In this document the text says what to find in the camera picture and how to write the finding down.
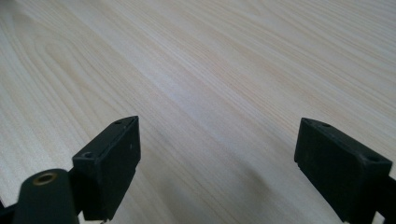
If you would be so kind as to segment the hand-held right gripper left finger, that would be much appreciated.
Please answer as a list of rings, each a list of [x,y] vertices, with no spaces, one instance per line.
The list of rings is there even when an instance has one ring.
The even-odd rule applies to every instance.
[[[76,207],[89,221],[111,220],[141,159],[139,117],[110,123],[72,158]]]

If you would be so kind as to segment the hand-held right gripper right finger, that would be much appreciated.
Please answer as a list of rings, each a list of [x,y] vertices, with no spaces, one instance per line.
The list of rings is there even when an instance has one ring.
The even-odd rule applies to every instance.
[[[380,214],[393,221],[392,161],[332,125],[301,119],[294,161],[348,223],[371,223]]]

